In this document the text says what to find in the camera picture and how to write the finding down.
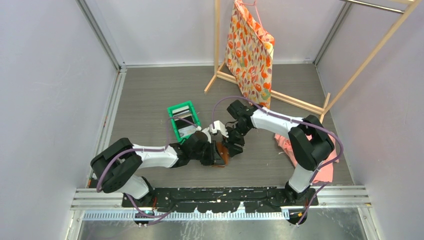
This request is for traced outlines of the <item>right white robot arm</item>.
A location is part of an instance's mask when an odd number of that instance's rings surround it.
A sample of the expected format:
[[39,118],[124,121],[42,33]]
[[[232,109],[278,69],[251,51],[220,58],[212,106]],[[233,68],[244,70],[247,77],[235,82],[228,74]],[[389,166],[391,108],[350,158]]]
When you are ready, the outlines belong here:
[[243,152],[244,137],[251,129],[267,130],[290,141],[297,161],[293,175],[285,184],[285,198],[291,205],[299,205],[306,197],[317,168],[335,150],[328,133],[314,115],[291,117],[262,106],[247,106],[239,100],[227,108],[235,125],[226,127],[222,144],[230,157]]

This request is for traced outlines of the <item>brown leather card holder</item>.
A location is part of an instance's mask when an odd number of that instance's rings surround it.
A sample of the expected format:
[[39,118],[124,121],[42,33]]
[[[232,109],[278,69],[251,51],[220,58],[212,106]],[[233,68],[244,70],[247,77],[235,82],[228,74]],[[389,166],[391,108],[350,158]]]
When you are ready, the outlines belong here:
[[229,164],[229,150],[222,142],[215,143],[214,164],[213,167],[224,168]]

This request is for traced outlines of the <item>green plastic bin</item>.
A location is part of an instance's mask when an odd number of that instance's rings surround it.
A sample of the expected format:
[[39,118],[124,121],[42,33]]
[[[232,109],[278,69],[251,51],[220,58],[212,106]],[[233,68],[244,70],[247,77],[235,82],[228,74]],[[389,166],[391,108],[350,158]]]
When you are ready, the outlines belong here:
[[196,131],[202,129],[195,107],[190,100],[168,107],[167,113],[170,117],[172,129],[178,142],[184,141],[189,137],[180,138],[178,129],[188,126],[195,127],[197,129]]

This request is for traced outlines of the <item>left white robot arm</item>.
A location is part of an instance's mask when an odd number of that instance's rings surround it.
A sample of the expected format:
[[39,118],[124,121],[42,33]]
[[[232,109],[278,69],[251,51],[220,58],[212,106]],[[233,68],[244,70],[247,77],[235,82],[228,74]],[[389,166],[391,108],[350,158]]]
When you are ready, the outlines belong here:
[[90,166],[97,178],[96,190],[104,193],[123,193],[132,197],[141,207],[153,202],[153,187],[136,171],[146,168],[179,168],[190,161],[203,166],[224,167],[228,151],[209,133],[196,131],[181,142],[150,147],[133,144],[126,137],[117,140],[94,157]]

